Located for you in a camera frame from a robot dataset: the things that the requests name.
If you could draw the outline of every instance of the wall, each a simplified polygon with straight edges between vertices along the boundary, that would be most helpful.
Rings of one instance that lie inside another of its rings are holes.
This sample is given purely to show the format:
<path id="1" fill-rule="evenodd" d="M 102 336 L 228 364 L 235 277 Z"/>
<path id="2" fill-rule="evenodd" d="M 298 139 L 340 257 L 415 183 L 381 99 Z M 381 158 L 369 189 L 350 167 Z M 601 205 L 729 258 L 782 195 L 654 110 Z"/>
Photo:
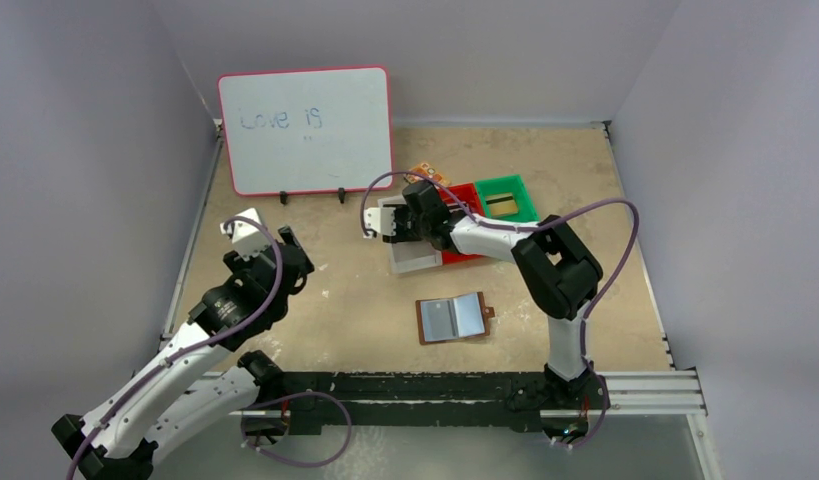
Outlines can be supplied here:
<path id="1" fill-rule="evenodd" d="M 0 0 L 1 479 L 158 345 L 213 143 L 149 3 Z"/>
<path id="2" fill-rule="evenodd" d="M 679 0 L 155 0 L 220 117 L 229 72 L 382 64 L 398 121 L 610 118 Z"/>
<path id="3" fill-rule="evenodd" d="M 819 1 L 684 1 L 613 124 L 727 478 L 819 478 Z"/>

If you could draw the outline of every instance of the floor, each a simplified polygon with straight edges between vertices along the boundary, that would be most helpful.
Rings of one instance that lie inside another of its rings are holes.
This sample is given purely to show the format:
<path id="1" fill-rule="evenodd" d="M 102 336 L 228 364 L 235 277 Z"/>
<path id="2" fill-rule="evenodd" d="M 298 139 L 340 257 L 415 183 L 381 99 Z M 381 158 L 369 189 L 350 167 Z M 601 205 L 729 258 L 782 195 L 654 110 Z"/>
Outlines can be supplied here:
<path id="1" fill-rule="evenodd" d="M 455 184 L 520 174 L 541 217 L 621 195 L 611 151 L 599 129 L 402 128 L 394 131 L 397 169 L 432 163 Z M 376 198 L 398 195 L 395 182 Z M 316 271 L 289 314 L 238 353 L 264 350 L 284 370 L 538 371 L 547 361 L 545 316 L 533 304 L 517 268 L 488 259 L 403 275 L 390 273 L 386 246 L 365 240 L 359 227 L 361 194 L 341 205 L 334 194 L 240 197 L 231 186 L 224 150 L 213 180 L 185 278 L 177 325 L 205 290 L 222 283 L 230 250 L 218 225 L 256 207 L 269 228 L 290 225 Z M 629 235 L 620 206 L 570 222 L 601 262 L 605 277 Z M 497 317 L 491 335 L 422 346 L 415 300 L 483 291 Z M 590 350 L 598 370 L 664 371 L 669 364 L 641 258 L 627 267 L 594 310 Z M 237 355 L 218 366 L 224 370 Z"/>

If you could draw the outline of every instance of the purple cable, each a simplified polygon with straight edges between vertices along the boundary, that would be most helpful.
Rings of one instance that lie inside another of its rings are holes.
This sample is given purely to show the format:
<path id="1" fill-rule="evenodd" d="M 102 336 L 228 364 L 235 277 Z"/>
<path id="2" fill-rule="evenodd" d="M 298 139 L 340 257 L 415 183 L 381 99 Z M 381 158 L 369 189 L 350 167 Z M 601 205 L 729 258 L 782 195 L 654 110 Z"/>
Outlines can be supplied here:
<path id="1" fill-rule="evenodd" d="M 328 463 L 334 462 L 338 457 L 340 457 L 344 453 L 345 450 L 347 450 L 347 446 L 350 445 L 350 432 L 351 432 L 351 429 L 353 427 L 353 425 L 352 425 L 352 423 L 350 421 L 350 412 L 348 412 L 347 407 L 342 405 L 341 402 L 339 402 L 338 399 L 336 399 L 335 397 L 333 397 L 331 395 L 327 395 L 326 393 L 321 393 L 321 392 L 301 392 L 301 393 L 295 393 L 295 394 L 292 394 L 292 395 L 287 395 L 285 397 L 280 397 L 280 398 L 277 398 L 275 400 L 271 400 L 269 402 L 264 402 L 264 403 L 258 403 L 258 404 L 255 404 L 255 405 L 251 405 L 251 406 L 247 407 L 247 409 L 249 410 L 249 409 L 267 408 L 267 407 L 270 407 L 272 405 L 276 405 L 276 404 L 279 404 L 279 403 L 282 403 L 282 402 L 285 402 L 285 401 L 294 400 L 294 399 L 303 398 L 303 397 L 325 398 L 325 399 L 331 401 L 332 403 L 336 404 L 338 406 L 338 409 L 341 410 L 341 413 L 344 414 L 344 419 L 347 421 L 347 435 L 344 436 L 344 443 L 341 444 L 341 448 L 339 448 L 338 451 L 335 452 L 335 454 L 333 454 L 331 457 L 329 457 L 329 458 L 327 458 L 325 460 L 321 460 L 321 461 L 318 461 L 318 462 L 301 462 L 299 460 L 292 460 L 290 458 L 286 458 L 286 457 L 283 457 L 281 455 L 277 455 L 276 453 L 271 453 L 270 451 L 262 449 L 261 447 L 259 447 L 258 445 L 254 444 L 254 443 L 247 442 L 247 433 L 244 431 L 244 420 L 242 420 L 241 421 L 241 437 L 244 439 L 245 444 L 248 447 L 250 447 L 250 449 L 252 449 L 252 450 L 254 450 L 254 451 L 258 452 L 258 453 L 261 453 L 262 455 L 264 455 L 264 456 L 266 456 L 268 458 L 272 458 L 272 459 L 274 459 L 274 460 L 276 460 L 276 461 L 278 461 L 280 463 L 284 463 L 286 465 L 291 465 L 292 467 L 317 468 L 317 467 L 323 467 L 324 465 L 326 465 Z"/>
<path id="2" fill-rule="evenodd" d="M 250 316 L 244 319 L 243 322 L 239 323 L 235 327 L 230 328 L 229 330 L 221 332 L 202 342 L 195 343 L 190 347 L 178 350 L 171 354 L 169 357 L 166 357 L 165 360 L 169 366 L 173 365 L 173 362 L 175 362 L 176 360 L 182 358 L 185 355 L 188 355 L 189 353 L 195 350 L 198 350 L 205 346 L 215 345 L 218 342 L 222 341 L 223 339 L 228 338 L 230 335 L 235 335 L 241 330 L 247 328 L 247 326 L 253 323 L 260 315 L 265 313 L 265 310 L 268 309 L 268 306 L 274 300 L 277 292 L 279 291 L 279 284 L 282 281 L 282 253 L 279 250 L 279 244 L 277 243 L 277 241 L 274 239 L 274 237 L 271 235 L 267 228 L 249 218 L 238 216 L 232 217 L 226 222 L 224 222 L 224 228 L 228 227 L 229 224 L 232 222 L 244 222 L 249 224 L 256 230 L 258 230 L 259 233 L 264 235 L 270 242 L 271 248 L 273 249 L 274 252 L 274 258 L 276 259 L 276 275 L 274 276 L 274 284 L 271 287 L 271 291 L 270 293 L 268 293 L 268 296 L 265 298 L 265 301 L 262 302 L 261 305 L 259 305 L 259 308 L 257 308 L 255 312 L 253 312 L 252 314 L 250 314 Z M 132 386 L 129 389 L 127 389 L 126 392 L 124 392 L 124 394 L 121 395 L 120 398 L 118 398 L 115 403 L 112 404 L 111 408 L 109 408 L 106 414 L 100 418 L 99 425 L 107 425 L 109 423 L 109 420 L 111 420 L 115 416 L 115 414 L 117 414 L 117 412 L 121 408 L 123 408 L 123 406 L 126 405 L 126 403 L 132 399 L 132 397 L 135 396 L 136 393 L 138 393 L 142 388 L 144 388 L 144 386 L 146 386 L 150 382 L 150 380 L 155 378 L 155 376 L 161 373 L 163 370 L 164 367 L 162 367 L 161 365 L 156 365 L 150 371 L 148 371 L 146 375 L 144 375 L 135 383 L 133 383 Z M 68 467 L 67 480 L 73 480 L 73 475 L 74 473 L 76 473 L 76 469 L 79 467 L 79 462 L 82 459 L 82 455 L 85 453 L 85 450 L 88 449 L 88 447 L 91 445 L 91 442 L 94 441 L 94 438 L 96 438 L 101 431 L 102 427 L 100 426 L 94 427 L 94 429 L 88 432 L 88 435 L 85 437 L 85 440 L 83 440 L 82 443 L 79 445 L 79 448 L 76 449 L 76 453 L 74 453 L 73 458 L 71 459 L 70 462 L 70 466 Z"/>
<path id="3" fill-rule="evenodd" d="M 633 204 L 633 202 L 627 200 L 626 198 L 615 197 L 615 198 L 606 198 L 606 199 L 600 200 L 598 202 L 586 205 L 585 207 L 578 208 L 578 209 L 574 210 L 573 212 L 568 213 L 566 215 L 562 215 L 561 217 L 559 217 L 559 218 L 557 218 L 555 220 L 551 220 L 550 222 L 547 222 L 544 225 L 518 227 L 516 225 L 501 225 L 501 224 L 495 224 L 495 223 L 487 223 L 487 222 L 482 221 L 480 218 L 475 217 L 474 214 L 471 212 L 471 210 L 468 209 L 468 207 L 464 203 L 462 203 L 462 201 L 460 201 L 453 192 L 451 192 L 447 187 L 445 187 L 441 183 L 436 182 L 432 178 L 427 177 L 426 175 L 423 175 L 423 174 L 420 174 L 420 173 L 417 173 L 417 172 L 395 171 L 395 172 L 386 172 L 386 173 L 380 175 L 379 177 L 377 177 L 376 179 L 374 179 L 374 181 L 371 182 L 370 185 L 368 185 L 368 189 L 365 190 L 365 194 L 362 196 L 362 206 L 361 206 L 361 208 L 359 210 L 359 221 L 362 224 L 362 232 L 364 234 L 366 234 L 366 235 L 370 235 L 371 232 L 372 232 L 372 230 L 370 230 L 369 228 L 367 228 L 365 226 L 365 203 L 368 200 L 368 195 L 371 193 L 371 190 L 374 188 L 374 186 L 380 180 L 382 180 L 382 179 L 384 179 L 386 177 L 389 177 L 389 176 L 394 176 L 394 175 L 412 175 L 412 176 L 421 178 L 423 180 L 427 180 L 428 182 L 432 183 L 433 185 L 435 185 L 436 187 L 441 189 L 441 191 L 446 193 L 450 198 L 452 198 L 456 202 L 456 204 L 459 205 L 459 208 L 461 208 L 462 211 L 465 212 L 465 215 L 467 215 L 468 218 L 470 218 L 474 223 L 476 223 L 477 225 L 486 227 L 486 228 L 491 228 L 493 230 L 509 230 L 509 231 L 516 232 L 516 233 L 518 233 L 518 232 L 543 232 L 545 230 L 549 230 L 551 228 L 557 227 L 557 226 L 571 220 L 572 218 L 579 217 L 580 215 L 591 212 L 592 210 L 595 210 L 597 208 L 600 208 L 600 207 L 603 207 L 603 206 L 606 206 L 606 205 L 611 205 L 613 203 L 620 203 L 620 204 L 626 205 L 630 209 L 630 212 L 633 215 L 633 227 L 630 230 L 630 239 L 627 241 L 627 246 L 624 248 L 624 253 L 621 254 L 621 259 L 618 260 L 618 264 L 615 266 L 615 270 L 612 271 L 612 274 L 609 275 L 609 278 L 606 279 L 606 282 L 603 284 L 603 287 L 597 292 L 597 294 L 592 299 L 589 306 L 586 307 L 586 310 L 583 312 L 583 322 L 580 325 L 580 356 L 582 357 L 583 363 L 586 365 L 586 368 L 589 370 L 589 372 L 592 375 L 595 376 L 595 378 L 597 378 L 597 381 L 600 384 L 600 388 L 603 389 L 603 395 L 602 395 L 602 397 L 603 397 L 603 406 L 601 407 L 600 416 L 598 417 L 597 422 L 595 422 L 594 428 L 589 430 L 589 432 L 582 439 L 580 439 L 580 441 L 578 441 L 577 443 L 575 443 L 575 444 L 563 444 L 563 445 L 567 445 L 567 447 L 569 447 L 569 448 L 578 448 L 578 447 L 581 447 L 581 446 L 585 445 L 587 442 L 591 441 L 591 439 L 594 437 L 594 435 L 597 433 L 597 431 L 600 430 L 601 425 L 603 425 L 603 420 L 606 417 L 606 411 L 609 409 L 609 389 L 606 386 L 606 380 L 602 376 L 598 375 L 598 373 L 595 371 L 594 367 L 592 366 L 591 362 L 589 362 L 588 355 L 586 353 L 586 323 L 588 322 L 589 316 L 591 315 L 594 308 L 597 306 L 598 302 L 603 298 L 604 295 L 606 295 L 606 292 L 609 290 L 609 287 L 611 287 L 612 284 L 615 283 L 615 280 L 618 278 L 618 275 L 621 273 L 621 269 L 624 268 L 624 265 L 627 264 L 627 260 L 630 258 L 630 254 L 632 253 L 633 247 L 636 244 L 636 236 L 638 236 L 638 233 L 639 233 L 639 209 L 636 208 L 636 206 Z"/>

